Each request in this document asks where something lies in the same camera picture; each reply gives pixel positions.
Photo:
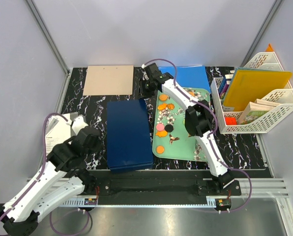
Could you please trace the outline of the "blue tin lid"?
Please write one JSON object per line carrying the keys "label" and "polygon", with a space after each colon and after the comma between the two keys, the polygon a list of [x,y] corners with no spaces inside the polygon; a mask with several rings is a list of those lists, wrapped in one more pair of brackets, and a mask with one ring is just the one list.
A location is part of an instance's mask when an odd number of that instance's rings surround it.
{"label": "blue tin lid", "polygon": [[114,173],[150,169],[153,153],[143,99],[107,104],[107,166]]}

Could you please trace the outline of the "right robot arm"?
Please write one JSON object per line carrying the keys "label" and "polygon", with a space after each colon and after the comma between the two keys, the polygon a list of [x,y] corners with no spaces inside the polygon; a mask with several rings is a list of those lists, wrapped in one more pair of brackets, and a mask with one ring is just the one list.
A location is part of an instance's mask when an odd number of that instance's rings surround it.
{"label": "right robot arm", "polygon": [[217,123],[214,112],[210,109],[206,100],[198,100],[190,95],[176,81],[175,74],[163,73],[156,65],[155,60],[150,60],[141,66],[147,78],[140,79],[140,95],[149,98],[156,91],[170,96],[185,111],[185,129],[191,137],[194,137],[205,153],[209,170],[212,175],[212,189],[218,195],[223,195],[230,189],[234,177],[230,168],[225,164],[222,155],[214,139]]}

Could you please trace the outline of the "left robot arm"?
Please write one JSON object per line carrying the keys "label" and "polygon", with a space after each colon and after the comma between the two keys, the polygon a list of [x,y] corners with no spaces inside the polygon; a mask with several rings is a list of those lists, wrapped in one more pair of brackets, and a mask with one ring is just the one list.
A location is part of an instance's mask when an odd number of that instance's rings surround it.
{"label": "left robot arm", "polygon": [[0,223],[8,236],[29,236],[45,216],[69,198],[98,191],[96,178],[79,165],[96,152],[99,139],[99,130],[86,126],[53,147],[26,186],[9,202],[0,204]]}

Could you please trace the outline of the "orange fish cookie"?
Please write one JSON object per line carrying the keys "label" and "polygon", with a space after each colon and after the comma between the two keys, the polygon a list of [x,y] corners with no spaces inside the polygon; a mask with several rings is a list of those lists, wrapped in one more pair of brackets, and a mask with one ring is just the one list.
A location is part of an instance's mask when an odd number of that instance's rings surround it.
{"label": "orange fish cookie", "polygon": [[168,105],[168,104],[166,104],[166,103],[160,104],[160,105],[157,107],[157,110],[159,110],[159,111],[166,110],[166,109],[168,109],[168,108],[167,108],[167,105]]}

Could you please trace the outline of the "white manual booklet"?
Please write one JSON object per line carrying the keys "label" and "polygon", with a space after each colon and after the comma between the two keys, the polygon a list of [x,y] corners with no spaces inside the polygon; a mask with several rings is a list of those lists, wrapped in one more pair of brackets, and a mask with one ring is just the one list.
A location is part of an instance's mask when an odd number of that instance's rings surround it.
{"label": "white manual booklet", "polygon": [[63,143],[74,135],[75,132],[62,117],[50,117],[47,121],[45,131],[46,155],[52,151],[55,145]]}

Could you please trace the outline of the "orange flower cookie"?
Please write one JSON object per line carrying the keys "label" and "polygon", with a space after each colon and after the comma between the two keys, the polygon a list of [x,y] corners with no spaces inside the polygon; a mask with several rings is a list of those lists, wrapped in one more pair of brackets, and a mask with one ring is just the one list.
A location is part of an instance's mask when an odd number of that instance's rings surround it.
{"label": "orange flower cookie", "polygon": [[168,105],[167,105],[167,108],[168,108],[169,110],[173,110],[173,109],[175,108],[175,106],[174,106],[174,104],[168,104]]}

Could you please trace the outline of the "blue folder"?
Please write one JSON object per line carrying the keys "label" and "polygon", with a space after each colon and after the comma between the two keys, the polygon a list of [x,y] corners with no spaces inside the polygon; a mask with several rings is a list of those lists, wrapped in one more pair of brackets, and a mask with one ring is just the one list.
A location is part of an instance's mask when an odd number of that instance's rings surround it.
{"label": "blue folder", "polygon": [[182,87],[205,89],[210,92],[210,85],[204,66],[177,67],[176,82]]}

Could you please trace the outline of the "pink sandwich cookie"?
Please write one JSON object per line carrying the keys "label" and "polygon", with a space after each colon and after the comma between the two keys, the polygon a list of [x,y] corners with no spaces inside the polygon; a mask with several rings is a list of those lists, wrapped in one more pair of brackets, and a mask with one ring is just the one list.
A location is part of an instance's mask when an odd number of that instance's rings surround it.
{"label": "pink sandwich cookie", "polygon": [[165,126],[164,126],[164,124],[159,123],[159,124],[156,125],[156,129],[157,129],[158,131],[162,131],[162,130],[165,129]]}

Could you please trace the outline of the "black sandwich cookie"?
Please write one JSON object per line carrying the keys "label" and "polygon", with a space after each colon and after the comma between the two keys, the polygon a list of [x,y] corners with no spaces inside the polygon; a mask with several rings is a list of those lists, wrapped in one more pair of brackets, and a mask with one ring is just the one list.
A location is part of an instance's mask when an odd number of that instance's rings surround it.
{"label": "black sandwich cookie", "polygon": [[174,130],[174,127],[171,124],[167,124],[164,129],[166,132],[170,133]]}

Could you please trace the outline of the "green floral serving tray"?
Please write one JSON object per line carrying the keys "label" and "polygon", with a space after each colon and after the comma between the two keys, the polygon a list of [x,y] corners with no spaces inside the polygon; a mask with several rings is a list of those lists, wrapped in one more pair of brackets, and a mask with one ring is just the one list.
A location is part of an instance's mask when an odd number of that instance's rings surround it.
{"label": "green floral serving tray", "polygon": [[[152,141],[152,151],[156,157],[166,159],[177,159],[186,161],[200,161],[206,162],[205,153],[196,141],[194,137],[191,137],[185,129],[185,111],[173,100],[170,95],[166,101],[160,101],[159,96],[161,93],[157,93],[156,110],[154,115],[154,132]],[[160,104],[174,104],[173,110],[157,110]],[[166,137],[160,138],[156,136],[156,125],[162,123],[164,126],[171,124],[174,130],[167,134]],[[163,146],[165,151],[162,154],[156,152],[157,146]]]}

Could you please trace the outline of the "red small object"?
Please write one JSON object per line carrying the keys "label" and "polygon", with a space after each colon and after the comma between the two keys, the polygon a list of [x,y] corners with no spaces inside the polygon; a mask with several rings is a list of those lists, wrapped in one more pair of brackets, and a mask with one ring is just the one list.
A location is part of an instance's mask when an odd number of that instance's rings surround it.
{"label": "red small object", "polygon": [[237,125],[237,121],[235,117],[225,117],[226,125]]}

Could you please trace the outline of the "yellow folder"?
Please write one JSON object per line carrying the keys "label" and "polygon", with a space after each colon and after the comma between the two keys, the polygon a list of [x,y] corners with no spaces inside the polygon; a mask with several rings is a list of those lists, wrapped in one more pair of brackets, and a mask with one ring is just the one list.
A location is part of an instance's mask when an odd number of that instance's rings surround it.
{"label": "yellow folder", "polygon": [[235,70],[223,99],[224,112],[240,112],[249,102],[263,98],[275,89],[283,89],[292,77],[289,71],[242,69]]}

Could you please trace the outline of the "white desk file organizer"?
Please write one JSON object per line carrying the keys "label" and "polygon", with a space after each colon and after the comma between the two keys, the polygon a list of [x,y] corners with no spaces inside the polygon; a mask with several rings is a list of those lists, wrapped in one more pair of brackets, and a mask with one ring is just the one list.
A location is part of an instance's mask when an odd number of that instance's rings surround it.
{"label": "white desk file organizer", "polygon": [[260,52],[229,81],[214,78],[210,89],[220,133],[269,132],[293,112],[291,77],[274,52]]}

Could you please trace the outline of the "green covered book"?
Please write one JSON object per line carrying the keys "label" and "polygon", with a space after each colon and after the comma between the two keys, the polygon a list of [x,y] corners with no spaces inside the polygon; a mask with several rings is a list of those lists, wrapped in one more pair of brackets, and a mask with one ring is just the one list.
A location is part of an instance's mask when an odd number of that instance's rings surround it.
{"label": "green covered book", "polygon": [[254,102],[249,102],[240,117],[237,120],[237,124],[245,125],[252,123],[273,108],[280,105],[277,102],[271,102],[263,99],[256,99]]}

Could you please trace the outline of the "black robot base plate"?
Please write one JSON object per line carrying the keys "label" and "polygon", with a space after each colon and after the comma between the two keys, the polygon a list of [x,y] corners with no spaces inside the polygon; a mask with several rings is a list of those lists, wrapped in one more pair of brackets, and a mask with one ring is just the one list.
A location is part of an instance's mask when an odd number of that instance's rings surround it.
{"label": "black robot base plate", "polygon": [[99,204],[125,206],[199,205],[207,197],[239,197],[235,180],[224,190],[216,190],[208,170],[143,170],[114,174],[91,171],[99,187]]}

